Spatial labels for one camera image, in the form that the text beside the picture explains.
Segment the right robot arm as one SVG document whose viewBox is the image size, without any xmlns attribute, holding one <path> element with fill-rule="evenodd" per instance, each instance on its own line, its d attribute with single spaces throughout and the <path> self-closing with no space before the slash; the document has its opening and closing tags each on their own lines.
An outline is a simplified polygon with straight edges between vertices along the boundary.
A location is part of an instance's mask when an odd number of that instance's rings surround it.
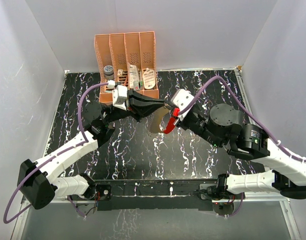
<svg viewBox="0 0 306 240">
<path fill-rule="evenodd" d="M 215 186 L 203 190 L 212 199 L 244 192 L 277 192 L 296 200 L 306 199 L 306 162 L 273 143 L 262 128 L 243 122 L 240 110 L 222 103 L 203 115 L 197 106 L 178 113 L 178 126 L 189 129 L 214 147 L 228 145 L 227 154 L 266 165 L 269 170 L 250 175 L 220 174 Z"/>
</svg>

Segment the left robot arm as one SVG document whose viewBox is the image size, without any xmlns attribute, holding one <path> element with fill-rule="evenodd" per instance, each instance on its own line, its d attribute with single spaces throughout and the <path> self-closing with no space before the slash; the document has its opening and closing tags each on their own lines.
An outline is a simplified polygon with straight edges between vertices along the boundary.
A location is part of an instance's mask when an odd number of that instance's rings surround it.
<svg viewBox="0 0 306 240">
<path fill-rule="evenodd" d="M 85 174 L 60 178 L 69 166 L 110 140 L 114 122 L 133 117 L 140 121 L 163 107 L 164 101 L 133 90 L 113 90 L 113 103 L 90 102 L 78 107 L 82 126 L 80 132 L 63 146 L 35 161 L 21 163 L 17 189 L 31 206 L 42 209 L 54 198 L 78 195 L 89 200 L 96 194 L 94 180 Z"/>
</svg>

